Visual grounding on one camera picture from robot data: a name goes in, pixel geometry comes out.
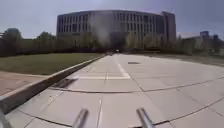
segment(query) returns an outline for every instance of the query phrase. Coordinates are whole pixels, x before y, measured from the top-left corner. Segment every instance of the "distant building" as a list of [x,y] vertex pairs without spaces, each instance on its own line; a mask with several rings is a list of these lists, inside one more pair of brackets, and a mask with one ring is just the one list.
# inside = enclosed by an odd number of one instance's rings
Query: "distant building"
[[150,33],[161,35],[165,42],[175,42],[175,15],[168,12],[159,15],[137,11],[101,10],[63,14],[57,19],[57,35],[88,33],[111,36],[127,35],[130,32],[139,37],[139,42]]
[[[183,42],[192,45],[193,49],[196,51],[207,51],[211,52],[214,50],[214,36],[209,34],[209,31],[200,32],[200,36],[194,36],[189,38],[184,38]],[[220,43],[220,47],[222,48],[224,45],[224,41],[221,39],[218,40]]]

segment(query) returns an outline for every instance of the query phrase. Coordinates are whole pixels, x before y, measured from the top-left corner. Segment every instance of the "sky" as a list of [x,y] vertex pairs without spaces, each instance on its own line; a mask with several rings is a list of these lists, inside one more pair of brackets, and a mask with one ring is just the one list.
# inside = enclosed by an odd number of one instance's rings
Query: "sky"
[[224,39],[224,0],[1,0],[0,32],[18,28],[24,38],[55,34],[57,15],[96,9],[169,11],[176,15],[177,35],[208,30]]

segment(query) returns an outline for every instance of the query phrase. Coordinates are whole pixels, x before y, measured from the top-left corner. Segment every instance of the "concrete slab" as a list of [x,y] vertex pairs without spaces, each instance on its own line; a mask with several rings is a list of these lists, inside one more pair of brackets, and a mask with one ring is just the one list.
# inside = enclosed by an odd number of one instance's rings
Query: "concrete slab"
[[163,73],[130,73],[132,78],[134,79],[148,79],[148,78],[164,78],[169,77],[169,75],[165,75]]
[[99,118],[99,128],[127,128],[141,126],[136,110],[143,107],[154,123],[166,119],[142,92],[105,94]]
[[136,92],[141,88],[133,80],[106,80],[104,92]]
[[199,103],[208,106],[222,98],[222,96],[214,90],[215,86],[217,85],[203,83],[200,85],[180,88],[179,90],[196,99]]
[[155,128],[174,128],[170,123],[157,125]]
[[26,128],[68,128],[65,126],[57,125],[47,121],[34,119]]
[[45,90],[33,97],[18,109],[32,116],[38,116],[63,92],[58,90]]
[[105,89],[105,80],[82,80],[79,79],[71,84],[68,89],[84,92],[103,92]]
[[101,95],[64,92],[38,117],[61,124],[72,125],[82,108],[89,110],[86,127],[96,128]]
[[224,99],[222,99],[221,101],[213,104],[212,106],[210,106],[210,108],[212,108],[217,113],[219,113],[222,116],[224,116]]
[[171,121],[175,128],[222,128],[223,117],[215,112],[204,109],[187,117]]
[[199,83],[207,82],[212,79],[206,79],[201,76],[191,75],[191,76],[160,78],[160,80],[166,85],[169,85],[171,87],[180,87],[180,86],[199,84]]
[[146,92],[146,94],[168,120],[188,115],[204,107],[176,89]]
[[144,91],[171,88],[159,79],[135,79],[135,81]]
[[7,114],[6,119],[14,128],[25,128],[34,119],[34,117],[28,116],[18,110],[15,110]]

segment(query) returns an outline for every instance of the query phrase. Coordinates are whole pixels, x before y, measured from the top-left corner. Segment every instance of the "pavement seam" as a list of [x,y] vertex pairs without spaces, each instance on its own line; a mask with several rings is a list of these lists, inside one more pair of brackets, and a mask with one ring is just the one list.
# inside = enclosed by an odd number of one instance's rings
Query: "pavement seam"
[[[196,99],[192,98],[191,96],[189,96],[189,95],[186,95],[186,96],[190,97],[192,100],[196,101],[197,103],[200,103],[200,102],[198,102]],[[209,110],[211,110],[210,107],[211,107],[213,104],[215,104],[215,103],[217,103],[217,102],[219,102],[219,101],[221,101],[221,100],[223,100],[223,99],[224,99],[224,97],[222,97],[221,99],[219,99],[219,100],[217,100],[217,101],[215,101],[215,102],[213,102],[212,104],[209,104],[209,105],[207,105],[207,106],[204,105],[204,104],[202,104],[204,107],[202,107],[202,108],[196,110],[195,112],[191,112],[191,113],[189,113],[189,114],[186,114],[186,115],[183,115],[183,116],[180,116],[180,117],[171,119],[171,120],[169,120],[169,121],[171,122],[171,121],[174,121],[174,120],[178,120],[178,119],[181,119],[181,118],[184,118],[184,117],[187,117],[187,116],[196,114],[196,113],[198,113],[198,112],[200,112],[200,111],[202,111],[202,110],[204,110],[204,109],[206,109],[206,108],[208,108]]]

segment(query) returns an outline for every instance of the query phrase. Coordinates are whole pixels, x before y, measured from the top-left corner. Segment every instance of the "building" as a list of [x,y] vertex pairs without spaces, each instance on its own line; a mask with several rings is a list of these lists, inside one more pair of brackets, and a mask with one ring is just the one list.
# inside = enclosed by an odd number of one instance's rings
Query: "building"
[[103,41],[113,36],[134,33],[142,42],[147,34],[158,34],[165,42],[176,41],[175,15],[168,12],[152,14],[148,12],[101,10],[82,11],[59,15],[57,35],[97,35]]

